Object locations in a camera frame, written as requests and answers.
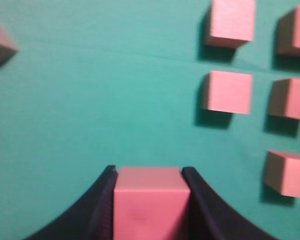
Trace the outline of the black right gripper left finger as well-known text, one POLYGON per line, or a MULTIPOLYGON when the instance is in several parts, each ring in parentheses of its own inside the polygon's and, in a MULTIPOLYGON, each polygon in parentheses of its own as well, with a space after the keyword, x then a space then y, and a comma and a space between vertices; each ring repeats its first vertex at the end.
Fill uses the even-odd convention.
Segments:
POLYGON ((65 212, 28 240, 112 240, 115 165, 108 165, 90 188, 65 212))

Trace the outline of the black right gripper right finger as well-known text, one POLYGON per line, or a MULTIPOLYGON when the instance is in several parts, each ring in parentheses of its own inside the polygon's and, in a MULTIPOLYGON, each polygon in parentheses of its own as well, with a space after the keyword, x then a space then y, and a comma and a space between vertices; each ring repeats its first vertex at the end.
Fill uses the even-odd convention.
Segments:
POLYGON ((181 173, 191 191, 188 212, 190 240, 276 239, 232 208, 195 167, 183 167, 181 173))

